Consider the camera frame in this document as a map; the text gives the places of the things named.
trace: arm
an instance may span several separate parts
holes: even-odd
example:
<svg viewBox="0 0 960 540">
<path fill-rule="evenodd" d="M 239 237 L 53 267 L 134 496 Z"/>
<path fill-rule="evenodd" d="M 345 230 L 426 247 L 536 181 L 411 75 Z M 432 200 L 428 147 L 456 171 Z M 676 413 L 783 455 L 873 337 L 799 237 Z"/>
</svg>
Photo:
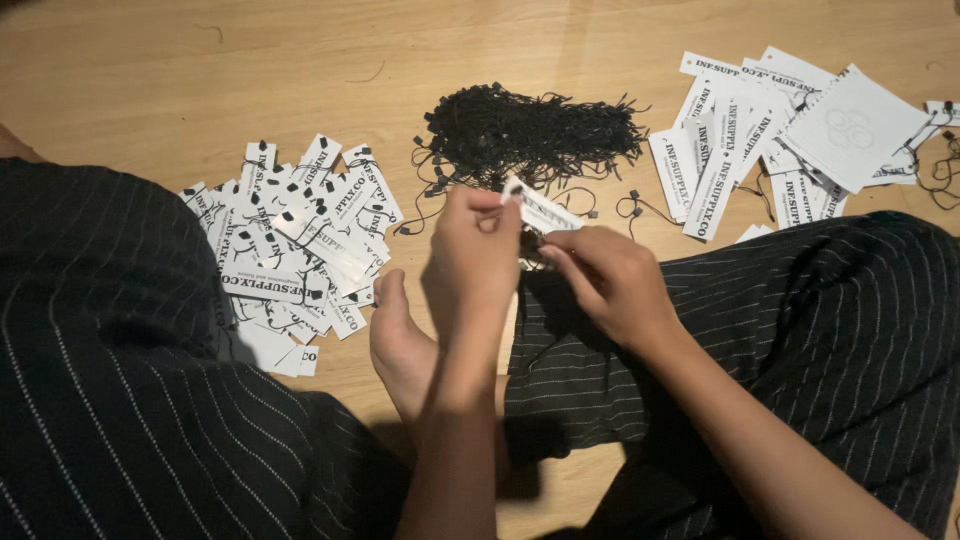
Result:
<svg viewBox="0 0 960 540">
<path fill-rule="evenodd" d="M 596 228 L 551 234 L 547 242 L 542 253 L 557 263 L 581 307 L 643 360 L 768 530 L 790 539 L 923 538 L 697 344 L 649 250 Z"/>
<path fill-rule="evenodd" d="M 516 287 L 519 209 L 508 204 L 494 230 L 475 213 L 499 195 L 454 189 L 433 237 L 439 284 L 454 305 L 445 353 L 425 408 L 413 482 L 396 538 L 496 536 L 494 387 L 496 357 Z"/>
</svg>

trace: pile of white tags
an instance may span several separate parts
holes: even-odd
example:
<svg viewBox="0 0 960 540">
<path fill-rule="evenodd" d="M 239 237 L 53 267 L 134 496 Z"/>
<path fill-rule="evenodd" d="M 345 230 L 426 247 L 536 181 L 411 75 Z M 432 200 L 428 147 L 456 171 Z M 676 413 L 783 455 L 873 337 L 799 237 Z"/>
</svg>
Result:
<svg viewBox="0 0 960 540">
<path fill-rule="evenodd" d="M 306 344 L 367 326 L 359 308 L 373 303 L 385 232 L 403 214 L 366 144 L 343 153 L 348 172 L 331 172 L 342 149 L 317 134 L 299 165 L 278 165 L 275 144 L 252 142 L 239 181 L 180 193 L 217 260 L 221 357 L 313 376 L 319 349 Z"/>
<path fill-rule="evenodd" d="M 773 47 L 742 65 L 687 52 L 680 71 L 696 79 L 650 148 L 670 217 L 704 240 L 760 158 L 785 229 L 841 215 L 864 187 L 915 184 L 914 152 L 955 120 L 952 104 L 924 113 L 853 64 L 837 76 Z"/>
</svg>

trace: person's right hand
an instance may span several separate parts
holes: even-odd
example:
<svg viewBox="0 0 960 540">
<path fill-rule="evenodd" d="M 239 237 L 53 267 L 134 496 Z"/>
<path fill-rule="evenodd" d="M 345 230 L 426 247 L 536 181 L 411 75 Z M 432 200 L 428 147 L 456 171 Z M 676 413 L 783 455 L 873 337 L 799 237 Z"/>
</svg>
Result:
<svg viewBox="0 0 960 540">
<path fill-rule="evenodd" d="M 613 341 L 652 359 L 686 330 L 654 254 L 606 227 L 550 233 L 540 254 L 573 288 L 577 303 Z"/>
</svg>

